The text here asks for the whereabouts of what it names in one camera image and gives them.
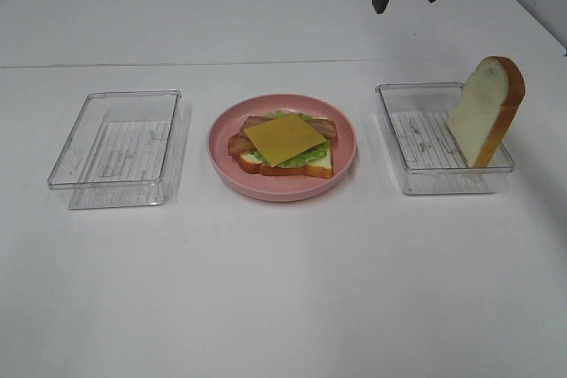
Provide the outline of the bread slice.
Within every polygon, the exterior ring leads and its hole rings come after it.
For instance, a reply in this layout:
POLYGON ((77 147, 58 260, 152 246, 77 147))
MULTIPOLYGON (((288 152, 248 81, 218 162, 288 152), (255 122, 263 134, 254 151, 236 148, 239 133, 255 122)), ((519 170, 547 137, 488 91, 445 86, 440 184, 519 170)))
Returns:
POLYGON ((330 179, 333 175, 331 150, 326 156, 299 167, 270 167, 264 165, 259 159, 248 151, 235 156, 240 168, 248 174, 261 174, 265 176, 309 176, 330 179))
POLYGON ((524 77, 510 58, 490 56, 478 64, 447 122, 467 166, 489 165, 524 96, 524 77))

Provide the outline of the clear right plastic tray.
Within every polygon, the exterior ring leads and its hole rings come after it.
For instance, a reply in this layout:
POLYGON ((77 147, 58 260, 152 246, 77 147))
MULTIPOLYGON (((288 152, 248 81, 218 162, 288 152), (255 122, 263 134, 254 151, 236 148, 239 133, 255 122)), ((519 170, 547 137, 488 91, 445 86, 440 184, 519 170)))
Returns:
POLYGON ((485 168, 467 166, 448 126, 461 82, 376 87, 378 122, 401 191, 410 196, 490 194, 506 186, 515 163, 504 146, 485 168))

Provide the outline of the clear plastic tray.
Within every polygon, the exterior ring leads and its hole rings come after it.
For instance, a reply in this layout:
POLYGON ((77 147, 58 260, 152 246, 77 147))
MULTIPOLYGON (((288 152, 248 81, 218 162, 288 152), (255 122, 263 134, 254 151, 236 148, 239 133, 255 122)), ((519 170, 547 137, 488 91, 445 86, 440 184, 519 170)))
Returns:
POLYGON ((490 194, 506 186, 515 163, 504 146, 485 168, 467 166, 448 126, 461 82, 376 87, 378 122, 401 191, 410 196, 490 194))
POLYGON ((177 90, 88 95, 48 188, 70 210, 164 204, 183 160, 181 99, 177 90))

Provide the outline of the pink round plate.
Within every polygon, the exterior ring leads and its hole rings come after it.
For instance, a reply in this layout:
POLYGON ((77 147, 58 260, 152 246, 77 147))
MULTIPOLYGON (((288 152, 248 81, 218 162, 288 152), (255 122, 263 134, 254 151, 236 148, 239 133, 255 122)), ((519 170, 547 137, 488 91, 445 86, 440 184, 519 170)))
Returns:
POLYGON ((217 174, 232 189, 263 201, 291 202, 318 196, 339 183, 353 163, 357 141, 351 121, 333 105, 310 96, 270 94, 246 99, 223 112, 210 128, 207 148, 217 174), (313 117, 328 118, 335 123, 338 139, 332 144, 332 178, 248 174, 235 159, 229 157, 229 138, 247 117, 277 110, 304 112, 313 117))

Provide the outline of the clear left plastic tray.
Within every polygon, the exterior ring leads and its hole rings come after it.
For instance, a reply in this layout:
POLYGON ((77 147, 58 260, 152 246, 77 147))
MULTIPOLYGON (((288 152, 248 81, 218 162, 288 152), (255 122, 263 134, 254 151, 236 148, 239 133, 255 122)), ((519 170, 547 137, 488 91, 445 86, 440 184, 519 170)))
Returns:
POLYGON ((183 160, 181 99, 177 90, 88 95, 48 188, 70 210, 164 204, 183 160))

